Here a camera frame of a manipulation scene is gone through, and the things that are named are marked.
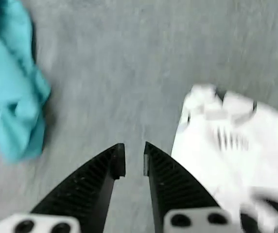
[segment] gray carpet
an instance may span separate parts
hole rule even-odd
[[[52,84],[43,155],[0,158],[0,219],[27,212],[78,166],[126,145],[106,233],[152,233],[144,142],[170,153],[184,96],[213,83],[278,109],[276,0],[24,0]]]

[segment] crumpled fabric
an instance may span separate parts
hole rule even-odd
[[[51,88],[32,57],[32,30],[20,1],[0,0],[0,154],[10,163],[42,153]]]

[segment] teal cloth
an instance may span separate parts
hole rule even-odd
[[[32,57],[32,23],[18,0],[0,0],[0,153],[7,162],[42,153],[50,86]]]

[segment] gray floor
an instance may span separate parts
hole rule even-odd
[[[185,94],[213,83],[278,109],[276,0],[24,0],[52,84],[36,161],[0,159],[0,218],[29,211],[79,165],[126,144],[110,233],[152,233],[146,140],[171,151]]]

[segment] white plastic object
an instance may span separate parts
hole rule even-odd
[[[54,233],[54,228],[62,228],[65,225],[69,231],[55,232],[81,233],[79,221],[73,217],[38,214],[11,215],[0,221],[0,233]]]
[[[254,205],[253,187],[278,190],[278,112],[213,85],[195,85],[185,97],[172,158],[239,222],[241,204]],[[272,230],[278,216],[257,206],[259,225]]]
[[[164,233],[191,232],[243,233],[239,225],[232,223],[230,215],[220,208],[171,210],[164,217]]]

